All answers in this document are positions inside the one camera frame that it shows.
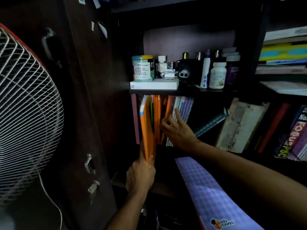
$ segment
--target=forearm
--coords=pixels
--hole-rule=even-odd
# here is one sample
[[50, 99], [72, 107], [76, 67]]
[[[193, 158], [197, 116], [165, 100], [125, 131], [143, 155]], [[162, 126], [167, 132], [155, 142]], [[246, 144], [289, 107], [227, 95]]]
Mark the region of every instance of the forearm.
[[130, 191], [124, 206], [115, 214], [106, 230], [136, 230], [147, 192]]
[[281, 219], [285, 216], [288, 220], [295, 220], [299, 226], [307, 225], [307, 188], [300, 183], [205, 143], [195, 144], [190, 155], [200, 162], [222, 187], [228, 184], [228, 191], [232, 189], [241, 194], [242, 201], [245, 199], [245, 202], [249, 202], [254, 199], [252, 202], [255, 202], [255, 205], [270, 209], [275, 214], [280, 213]]

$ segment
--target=wire fan guard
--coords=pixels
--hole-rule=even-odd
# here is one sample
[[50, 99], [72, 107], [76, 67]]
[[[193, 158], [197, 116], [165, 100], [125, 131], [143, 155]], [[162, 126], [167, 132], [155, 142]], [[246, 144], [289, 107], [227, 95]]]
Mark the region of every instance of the wire fan guard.
[[51, 77], [0, 27], [0, 204], [21, 194], [52, 157], [63, 105]]

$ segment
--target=white cord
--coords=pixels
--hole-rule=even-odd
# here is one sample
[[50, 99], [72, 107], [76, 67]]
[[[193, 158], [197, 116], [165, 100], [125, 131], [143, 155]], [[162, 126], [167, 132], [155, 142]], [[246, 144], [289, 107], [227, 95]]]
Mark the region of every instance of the white cord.
[[[52, 202], [52, 204], [55, 205], [57, 209], [59, 209], [59, 207], [55, 204], [55, 202], [54, 202], [54, 201], [49, 197], [49, 195], [47, 194], [47, 191], [45, 190], [45, 187], [44, 187], [44, 185], [43, 185], [43, 181], [42, 181], [42, 179], [41, 179], [40, 173], [38, 173], [38, 177], [39, 177], [39, 180], [40, 180], [40, 185], [41, 185], [41, 187], [43, 188], [43, 190], [44, 190], [46, 196], [49, 198], [49, 200]], [[61, 212], [60, 209], [59, 209], [59, 214], [60, 214], [60, 216], [61, 216], [61, 224], [60, 224], [60, 226], [59, 226], [59, 230], [62, 230], [63, 216], [62, 216], [62, 212]]]

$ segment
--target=hand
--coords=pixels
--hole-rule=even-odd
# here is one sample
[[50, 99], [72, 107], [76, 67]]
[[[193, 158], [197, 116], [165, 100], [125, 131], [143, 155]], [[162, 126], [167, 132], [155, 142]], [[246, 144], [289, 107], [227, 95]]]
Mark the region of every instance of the hand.
[[145, 159], [144, 142], [140, 144], [140, 157], [132, 163], [127, 171], [126, 189], [135, 192], [148, 193], [154, 183], [156, 169], [154, 167], [154, 158], [150, 156], [149, 166]]
[[189, 149], [194, 144], [199, 143], [200, 140], [196, 138], [191, 128], [184, 122], [178, 109], [175, 109], [175, 113], [177, 117], [177, 123], [172, 118], [172, 116], [169, 115], [168, 122], [171, 125], [168, 125], [167, 119], [164, 118], [161, 121], [161, 130], [170, 139], [175, 147], [188, 152]]

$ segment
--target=person's left hand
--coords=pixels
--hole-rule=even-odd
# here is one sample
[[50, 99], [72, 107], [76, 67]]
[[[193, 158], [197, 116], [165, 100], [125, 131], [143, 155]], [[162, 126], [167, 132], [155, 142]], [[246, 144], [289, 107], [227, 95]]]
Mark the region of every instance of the person's left hand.
[[126, 189], [135, 192], [147, 192], [154, 183], [156, 169], [154, 167], [154, 158], [149, 158], [149, 166], [145, 159], [144, 142], [140, 144], [140, 157], [133, 162], [127, 171]]

